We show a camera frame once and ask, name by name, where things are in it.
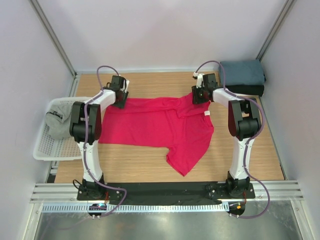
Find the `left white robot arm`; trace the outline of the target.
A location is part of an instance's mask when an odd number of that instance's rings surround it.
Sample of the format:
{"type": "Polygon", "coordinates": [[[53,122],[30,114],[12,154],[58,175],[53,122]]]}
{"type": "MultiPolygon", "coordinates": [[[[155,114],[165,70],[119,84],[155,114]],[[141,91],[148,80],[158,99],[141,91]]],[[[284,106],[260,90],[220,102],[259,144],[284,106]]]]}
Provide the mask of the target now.
{"type": "Polygon", "coordinates": [[[98,151],[102,112],[111,105],[124,108],[129,83],[124,77],[114,75],[94,97],[84,102],[75,101],[72,105],[69,133],[80,149],[84,171],[82,182],[77,187],[79,201],[102,200],[107,193],[98,151]]]}

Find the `red t shirt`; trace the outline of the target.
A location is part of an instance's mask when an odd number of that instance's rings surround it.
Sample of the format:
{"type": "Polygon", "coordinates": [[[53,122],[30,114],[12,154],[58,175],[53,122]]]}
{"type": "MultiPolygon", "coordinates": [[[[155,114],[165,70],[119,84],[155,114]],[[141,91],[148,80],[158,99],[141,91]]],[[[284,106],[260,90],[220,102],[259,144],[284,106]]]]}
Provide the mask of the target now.
{"type": "Polygon", "coordinates": [[[129,98],[123,109],[105,110],[100,144],[167,148],[166,162],[186,176],[207,152],[214,126],[209,102],[193,95],[129,98]]]}

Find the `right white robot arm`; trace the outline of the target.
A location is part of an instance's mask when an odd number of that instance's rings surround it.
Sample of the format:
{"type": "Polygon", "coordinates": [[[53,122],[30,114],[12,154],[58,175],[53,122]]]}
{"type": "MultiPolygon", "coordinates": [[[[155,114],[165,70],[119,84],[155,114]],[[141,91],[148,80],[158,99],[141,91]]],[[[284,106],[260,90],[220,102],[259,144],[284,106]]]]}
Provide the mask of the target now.
{"type": "Polygon", "coordinates": [[[192,103],[215,102],[228,110],[227,126],[234,147],[231,167],[225,181],[225,192],[231,198],[240,198],[249,190],[249,163],[254,136],[261,130],[260,109],[252,98],[236,95],[218,86],[214,73],[195,72],[196,85],[191,87],[192,103]]]}

